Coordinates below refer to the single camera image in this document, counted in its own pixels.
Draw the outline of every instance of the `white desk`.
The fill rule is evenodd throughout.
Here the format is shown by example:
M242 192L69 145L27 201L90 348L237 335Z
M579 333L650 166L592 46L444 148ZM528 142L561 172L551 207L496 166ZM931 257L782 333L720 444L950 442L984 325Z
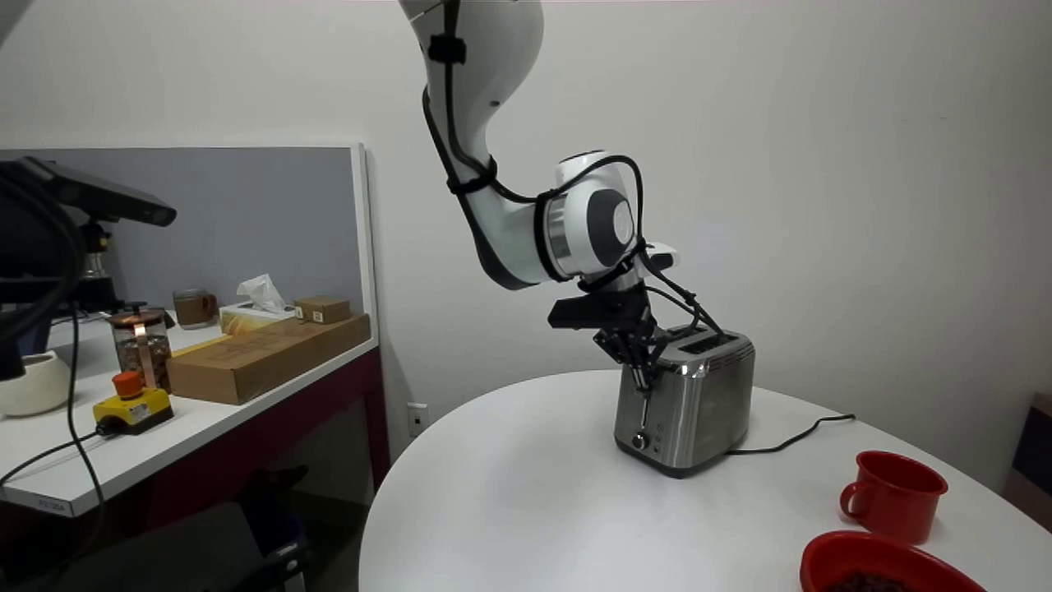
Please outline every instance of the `white desk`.
M854 530L837 517L837 489L869 447L948 478L927 552L991 592L1052 589L1047 530L862 420L671 481L615 447L615 405L615 372L579 372L490 393L437 420L372 502L361 592L795 592L805 542ZM779 444L827 416L756 388L748 447Z
M172 329L172 348L183 348L205 340L217 340L217 329ZM248 423L250 417L264 416L265 409L292 398L306 384L331 374L334 369L361 360L364 353L376 348L376 340L356 347L352 353L341 353L292 382L248 403L248 405L213 405L213 403L194 403L194 398L172 398L174 417L161 420L159 428L146 434L128 434L128 438L92 438L85 442L85 454L97 463L99 483L105 498L115 498L146 478L159 475L161 468L194 454L198 447L212 444L213 438ZM79 382L77 382L77 430L90 434L97 428L92 420L92 405L105 396L112 396L112 372L115 372L115 348L112 348L112 333L103 324L85 324L84 325L84 364L79 364ZM66 444L66 409L36 416L36 417L0 417L0 475L16 468L19 461ZM24 475L16 475L6 488L0 488L0 499L19 502L31 510L42 512L59 512L59 517L84 517L92 510L97 489L90 481L90 472L77 447L59 451Z

